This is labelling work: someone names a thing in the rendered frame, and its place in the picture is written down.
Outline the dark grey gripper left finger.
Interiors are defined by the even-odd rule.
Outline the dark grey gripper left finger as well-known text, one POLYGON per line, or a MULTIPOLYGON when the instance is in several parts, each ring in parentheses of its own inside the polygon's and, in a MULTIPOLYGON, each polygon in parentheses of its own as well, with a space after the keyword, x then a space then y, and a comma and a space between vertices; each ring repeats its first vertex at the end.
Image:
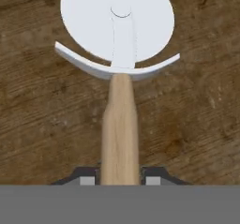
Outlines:
POLYGON ((54 185, 97 186, 100 184, 99 167, 77 167, 73 172, 57 181, 54 185))

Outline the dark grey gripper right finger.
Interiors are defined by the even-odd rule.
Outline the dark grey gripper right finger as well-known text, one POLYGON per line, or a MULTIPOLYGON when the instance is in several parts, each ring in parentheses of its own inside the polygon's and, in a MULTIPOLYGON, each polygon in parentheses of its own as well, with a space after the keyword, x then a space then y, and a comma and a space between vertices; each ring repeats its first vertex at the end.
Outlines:
POLYGON ((186 186, 188 182, 170 175, 164 167, 141 167, 141 184, 143 186, 186 186))

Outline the wooden-handled white pizza cutter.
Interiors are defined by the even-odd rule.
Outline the wooden-handled white pizza cutter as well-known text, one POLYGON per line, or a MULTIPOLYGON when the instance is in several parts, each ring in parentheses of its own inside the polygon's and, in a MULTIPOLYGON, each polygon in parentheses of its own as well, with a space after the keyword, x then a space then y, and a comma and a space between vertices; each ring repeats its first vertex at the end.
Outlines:
POLYGON ((180 55, 148 67, 136 64, 169 44, 175 26, 171 0, 60 0, 60 14, 80 47, 110 62, 101 65, 60 42, 54 43, 55 51, 72 65, 110 82, 103 114, 100 183, 137 186, 141 177, 133 83, 153 77, 180 55))

